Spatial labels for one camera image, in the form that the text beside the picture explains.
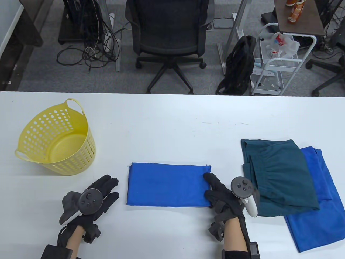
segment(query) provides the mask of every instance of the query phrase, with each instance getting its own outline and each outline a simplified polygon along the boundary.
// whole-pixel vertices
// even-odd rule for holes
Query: plastic bag
[[[271,42],[266,46],[270,58],[292,58],[299,49],[299,42],[291,39],[291,36],[277,32]]]

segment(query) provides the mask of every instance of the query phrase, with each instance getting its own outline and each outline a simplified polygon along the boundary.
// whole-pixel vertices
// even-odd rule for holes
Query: forearm
[[[248,252],[238,218],[229,219],[225,223],[224,250]]]
[[[73,232],[72,236],[67,242],[66,248],[73,251],[71,259],[76,259],[78,254],[79,245],[84,234],[84,229],[81,226],[77,226],[76,230]]]

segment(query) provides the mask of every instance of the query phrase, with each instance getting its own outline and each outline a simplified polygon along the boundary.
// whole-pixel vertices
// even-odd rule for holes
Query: black backpack
[[[216,95],[242,95],[250,83],[250,75],[254,68],[254,48],[256,39],[243,36],[236,43],[227,57],[225,78],[218,85]]]

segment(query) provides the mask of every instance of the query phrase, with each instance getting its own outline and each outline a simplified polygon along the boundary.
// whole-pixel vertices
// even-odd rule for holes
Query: hand
[[[211,207],[214,208],[218,214],[215,216],[216,222],[223,221],[225,223],[228,219],[236,217],[244,218],[244,204],[240,203],[240,199],[238,199],[232,191],[226,188],[212,173],[205,173],[204,179],[212,187],[212,190],[205,192],[205,198],[210,201]]]
[[[84,229],[92,226],[93,222],[96,221],[103,213],[106,213],[109,207],[119,198],[118,192],[110,193],[118,183],[119,181],[116,178],[111,178],[110,175],[104,175],[93,184],[91,184],[87,189],[97,189],[103,195],[104,200],[101,208],[94,214],[78,216],[67,225],[82,226]]]

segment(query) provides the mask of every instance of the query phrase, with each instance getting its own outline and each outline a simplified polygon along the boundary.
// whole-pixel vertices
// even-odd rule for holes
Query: yellow plastic basket
[[[82,114],[68,106],[69,100],[80,106]],[[63,175],[87,169],[96,146],[80,103],[70,98],[38,114],[24,128],[14,153]]]

